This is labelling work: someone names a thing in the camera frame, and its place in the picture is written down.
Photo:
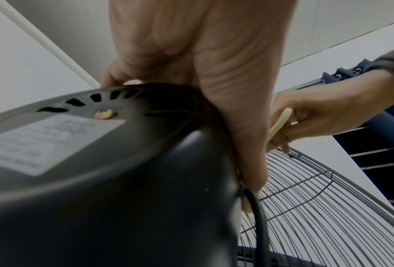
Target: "fan motor housing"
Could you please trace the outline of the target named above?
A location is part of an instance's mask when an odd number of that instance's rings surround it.
[[[95,122],[105,110],[116,114]],[[68,141],[43,138],[55,131]],[[237,181],[223,120],[189,87],[93,90],[2,113],[0,266],[234,266]]]

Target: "hand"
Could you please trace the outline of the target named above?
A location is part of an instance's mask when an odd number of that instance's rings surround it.
[[[271,139],[266,150],[304,137],[334,135],[354,129],[394,105],[394,74],[372,70],[334,84],[280,94],[271,107],[271,123],[289,107],[289,122]]]
[[[118,58],[101,88],[142,82],[199,88],[222,114],[244,182],[267,181],[269,104],[296,0],[111,0]]]

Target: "label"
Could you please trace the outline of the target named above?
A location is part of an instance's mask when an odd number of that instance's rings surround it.
[[[0,167],[42,175],[124,122],[60,114],[2,133]]]

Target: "white ceiling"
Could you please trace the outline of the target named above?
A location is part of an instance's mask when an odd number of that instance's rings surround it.
[[[115,59],[108,0],[7,0],[97,81]],[[394,0],[300,0],[283,64],[394,23]]]

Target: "metal wire guard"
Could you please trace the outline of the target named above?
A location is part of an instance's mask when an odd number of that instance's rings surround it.
[[[394,266],[393,209],[296,150],[266,162],[272,266]],[[254,218],[243,214],[238,266],[253,266],[255,241]]]

